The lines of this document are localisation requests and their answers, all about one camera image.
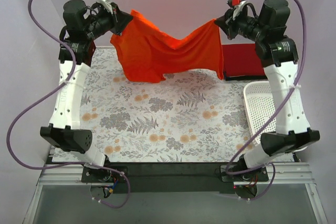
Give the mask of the orange t-shirt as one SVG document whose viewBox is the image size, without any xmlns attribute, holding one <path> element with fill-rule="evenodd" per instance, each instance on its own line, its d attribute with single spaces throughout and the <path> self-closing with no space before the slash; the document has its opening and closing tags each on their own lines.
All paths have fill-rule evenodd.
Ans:
<svg viewBox="0 0 336 224">
<path fill-rule="evenodd" d="M 132 10 L 133 20 L 111 44 L 125 77 L 132 82 L 159 83 L 165 74 L 192 69 L 214 71 L 224 78 L 224 57 L 219 27 L 212 19 L 183 39 L 160 31 L 141 13 Z"/>
</svg>

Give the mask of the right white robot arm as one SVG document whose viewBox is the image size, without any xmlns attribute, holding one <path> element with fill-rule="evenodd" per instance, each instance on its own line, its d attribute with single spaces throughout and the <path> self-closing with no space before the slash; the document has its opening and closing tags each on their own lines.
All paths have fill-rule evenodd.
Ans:
<svg viewBox="0 0 336 224">
<path fill-rule="evenodd" d="M 299 57 L 295 42 L 285 35 L 290 8 L 286 0 L 264 0 L 259 14 L 253 4 L 228 0 L 229 10 L 215 24 L 234 39 L 241 35 L 255 42 L 255 51 L 268 79 L 276 111 L 252 136 L 260 136 L 260 144 L 245 154 L 238 153 L 235 166 L 225 172 L 251 180 L 257 169 L 273 158 L 292 153 L 317 142 L 320 132 L 311 129 L 306 118 L 298 85 L 304 57 Z"/>
</svg>

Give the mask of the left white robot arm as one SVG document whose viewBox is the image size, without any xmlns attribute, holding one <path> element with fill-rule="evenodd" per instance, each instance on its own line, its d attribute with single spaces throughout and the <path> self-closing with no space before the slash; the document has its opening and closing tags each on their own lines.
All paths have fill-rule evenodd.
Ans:
<svg viewBox="0 0 336 224">
<path fill-rule="evenodd" d="M 116 3 L 87 6 L 83 0 L 70 0 L 63 6 L 65 26 L 59 39 L 59 83 L 55 108 L 49 125 L 41 127 L 40 136 L 52 146 L 71 152 L 84 165 L 93 168 L 100 182 L 111 178 L 105 165 L 107 157 L 92 144 L 92 132 L 80 127 L 80 104 L 96 46 L 94 40 L 107 32 L 121 35 L 133 17 Z"/>
</svg>

